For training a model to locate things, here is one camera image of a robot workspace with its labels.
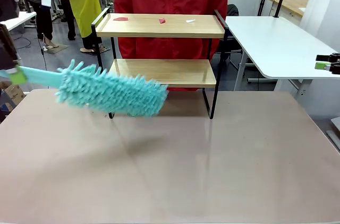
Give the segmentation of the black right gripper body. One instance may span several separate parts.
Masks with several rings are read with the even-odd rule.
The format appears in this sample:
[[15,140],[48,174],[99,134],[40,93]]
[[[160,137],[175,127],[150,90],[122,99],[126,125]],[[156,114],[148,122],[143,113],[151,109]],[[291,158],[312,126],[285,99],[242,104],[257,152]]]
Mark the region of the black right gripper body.
[[329,71],[332,74],[340,74],[340,53],[332,53],[329,56],[328,61],[330,62],[330,68]]

